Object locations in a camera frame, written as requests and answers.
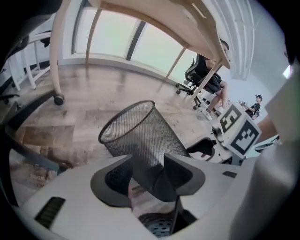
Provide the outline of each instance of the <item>mesh wastebasket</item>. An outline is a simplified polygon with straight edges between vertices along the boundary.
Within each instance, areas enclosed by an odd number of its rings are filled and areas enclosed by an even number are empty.
[[[155,194],[158,182],[166,194],[171,187],[162,177],[164,154],[189,154],[153,101],[141,101],[122,110],[104,126],[98,139],[114,157],[131,154],[133,178],[158,199],[168,201]]]

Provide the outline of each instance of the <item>wooden desk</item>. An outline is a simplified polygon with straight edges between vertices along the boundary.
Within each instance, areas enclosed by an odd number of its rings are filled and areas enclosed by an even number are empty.
[[[58,41],[62,22],[71,0],[63,0],[56,13],[50,39],[50,67],[56,104],[63,104],[57,67]],[[201,0],[89,0],[93,7],[126,14],[159,28],[184,48],[208,59],[216,60],[215,66],[189,99],[193,101],[208,80],[221,66],[230,68],[217,33],[216,22]]]

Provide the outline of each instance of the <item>chair caster wheel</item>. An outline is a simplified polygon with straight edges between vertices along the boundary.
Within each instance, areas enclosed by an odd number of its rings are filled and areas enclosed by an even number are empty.
[[[65,101],[65,97],[62,94],[58,94],[54,97],[54,103],[58,106],[63,105]]]

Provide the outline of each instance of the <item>black shorts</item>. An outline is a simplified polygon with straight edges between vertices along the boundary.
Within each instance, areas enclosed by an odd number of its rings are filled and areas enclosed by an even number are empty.
[[[198,74],[192,74],[191,78],[197,79],[199,84],[201,84],[202,81],[205,79],[205,77],[200,77]],[[221,82],[222,80],[220,78],[213,75],[211,79],[207,82],[207,84],[204,86],[204,90],[211,94],[219,92],[222,89],[220,85]]]

